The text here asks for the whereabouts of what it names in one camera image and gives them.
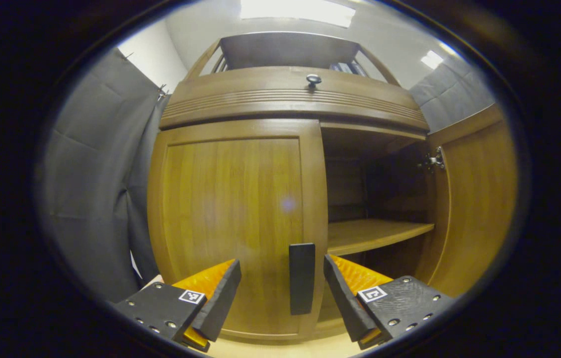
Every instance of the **gray fabric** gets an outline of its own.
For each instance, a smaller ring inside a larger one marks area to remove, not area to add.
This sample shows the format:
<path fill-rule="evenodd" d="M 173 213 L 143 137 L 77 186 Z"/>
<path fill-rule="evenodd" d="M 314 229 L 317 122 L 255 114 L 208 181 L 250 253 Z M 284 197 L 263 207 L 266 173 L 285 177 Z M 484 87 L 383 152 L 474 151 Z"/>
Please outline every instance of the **gray fabric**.
<path fill-rule="evenodd" d="M 89 288 L 121 301 L 158 272 L 147 231 L 148 166 L 158 88 L 115 49 L 76 86 L 52 129 L 43 166 L 45 212 L 62 254 Z"/>
<path fill-rule="evenodd" d="M 464 60 L 449 56 L 410 90 L 431 132 L 494 103 L 480 76 Z"/>

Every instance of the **cabinet door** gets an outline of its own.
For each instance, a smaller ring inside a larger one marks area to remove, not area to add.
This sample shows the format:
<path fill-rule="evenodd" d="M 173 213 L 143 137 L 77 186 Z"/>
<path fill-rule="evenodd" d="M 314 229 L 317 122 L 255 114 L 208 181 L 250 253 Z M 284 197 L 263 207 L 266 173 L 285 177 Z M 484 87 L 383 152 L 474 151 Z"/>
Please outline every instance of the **cabinet door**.
<path fill-rule="evenodd" d="M 426 237 L 416 277 L 447 295 L 466 292 L 498 253 L 514 213 L 517 157 L 494 104 L 428 136 L 442 148 L 445 170 L 430 175 L 435 230 Z"/>
<path fill-rule="evenodd" d="M 317 120 L 238 120 L 161 132 L 148 192 L 151 242 L 166 283 L 240 260 L 242 279 L 224 335 L 286 340 L 313 330 L 327 222 Z M 316 244 L 307 315 L 290 314 L 294 243 Z"/>

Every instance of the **ceiling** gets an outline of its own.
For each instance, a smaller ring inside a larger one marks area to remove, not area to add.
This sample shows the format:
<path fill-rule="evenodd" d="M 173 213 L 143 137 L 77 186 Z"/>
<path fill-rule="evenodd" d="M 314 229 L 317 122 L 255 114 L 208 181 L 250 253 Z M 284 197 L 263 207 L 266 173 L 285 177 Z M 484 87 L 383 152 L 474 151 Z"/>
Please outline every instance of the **ceiling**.
<path fill-rule="evenodd" d="M 164 22 L 183 65 L 188 69 L 219 38 L 275 30 L 312 32 L 361 43 L 386 64 L 406 89 L 432 71 L 420 61 L 428 50 L 441 57 L 449 55 L 437 39 L 384 4 L 360 0 L 335 2 L 356 10 L 348 28 L 288 18 L 241 20 L 240 0 L 194 2 L 179 7 Z"/>

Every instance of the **metal hinge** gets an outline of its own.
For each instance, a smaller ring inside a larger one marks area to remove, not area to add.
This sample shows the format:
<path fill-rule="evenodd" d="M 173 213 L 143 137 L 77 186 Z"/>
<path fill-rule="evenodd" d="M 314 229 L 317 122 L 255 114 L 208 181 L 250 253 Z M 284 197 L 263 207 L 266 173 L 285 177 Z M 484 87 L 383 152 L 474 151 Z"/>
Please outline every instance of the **metal hinge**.
<path fill-rule="evenodd" d="M 430 153 L 427 153 L 424 157 L 424 161 L 417 165 L 417 168 L 426 168 L 429 172 L 433 173 L 434 168 L 439 167 L 439 169 L 446 169 L 444 165 L 444 158 L 442 157 L 442 150 L 441 147 L 437 147 L 435 149 L 435 155 L 432 156 Z"/>

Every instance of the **drawer knob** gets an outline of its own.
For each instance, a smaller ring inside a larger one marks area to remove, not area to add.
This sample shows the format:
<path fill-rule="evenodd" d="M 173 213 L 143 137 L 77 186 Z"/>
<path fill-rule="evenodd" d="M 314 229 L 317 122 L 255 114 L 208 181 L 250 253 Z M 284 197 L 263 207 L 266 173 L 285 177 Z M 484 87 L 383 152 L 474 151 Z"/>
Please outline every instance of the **drawer knob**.
<path fill-rule="evenodd" d="M 319 75 L 307 75 L 307 81 L 309 81 L 309 88 L 316 88 L 316 85 L 322 82 Z"/>

